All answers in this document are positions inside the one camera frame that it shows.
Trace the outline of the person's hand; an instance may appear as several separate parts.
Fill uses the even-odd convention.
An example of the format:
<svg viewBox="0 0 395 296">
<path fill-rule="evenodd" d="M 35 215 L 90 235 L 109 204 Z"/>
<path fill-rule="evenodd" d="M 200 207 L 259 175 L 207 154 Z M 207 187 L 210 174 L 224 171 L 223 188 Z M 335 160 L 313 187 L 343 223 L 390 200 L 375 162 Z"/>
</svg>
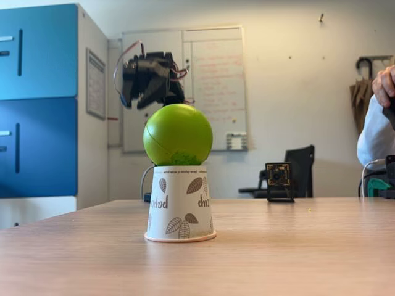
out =
<svg viewBox="0 0 395 296">
<path fill-rule="evenodd" d="M 394 65 L 388 66 L 377 73 L 372 83 L 372 89 L 378 103 L 383 108 L 388 108 L 395 93 Z"/>
</svg>

